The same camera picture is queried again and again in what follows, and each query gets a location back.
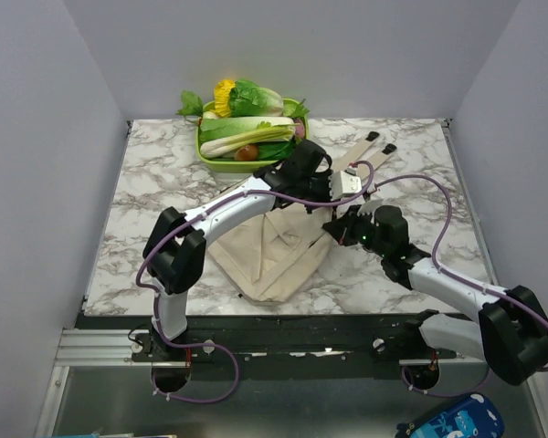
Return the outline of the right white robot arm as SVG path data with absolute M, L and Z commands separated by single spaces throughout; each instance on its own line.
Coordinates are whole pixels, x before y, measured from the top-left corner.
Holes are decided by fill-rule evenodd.
M 433 348 L 456 351 L 483 360 L 514 386 L 548 371 L 548 318 L 529 288 L 497 287 L 439 264 L 410 243 L 408 222 L 395 206 L 363 214 L 355 205 L 322 228 L 339 245 L 360 245 L 378 255 L 393 282 L 462 314 L 461 319 L 434 311 L 419 316 L 401 338 L 408 355 L 420 358 Z

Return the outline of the beige canvas backpack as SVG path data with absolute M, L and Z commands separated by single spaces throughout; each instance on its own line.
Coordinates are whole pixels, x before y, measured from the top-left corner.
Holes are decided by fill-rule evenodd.
M 208 254 L 237 291 L 260 305 L 287 301 L 318 269 L 332 238 L 333 209 L 300 204 L 255 216 L 219 237 Z

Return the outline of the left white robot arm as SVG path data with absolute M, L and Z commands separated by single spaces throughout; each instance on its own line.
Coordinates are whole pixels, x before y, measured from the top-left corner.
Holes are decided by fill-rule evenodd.
M 184 349 L 187 294 L 204 271 L 206 250 L 219 237 L 261 214 L 294 202 L 310 213 L 330 200 L 332 158 L 301 141 L 284 160 L 262 167 L 229 193 L 186 212 L 161 212 L 142 252 L 138 287 L 154 291 L 153 350 L 175 360 Z

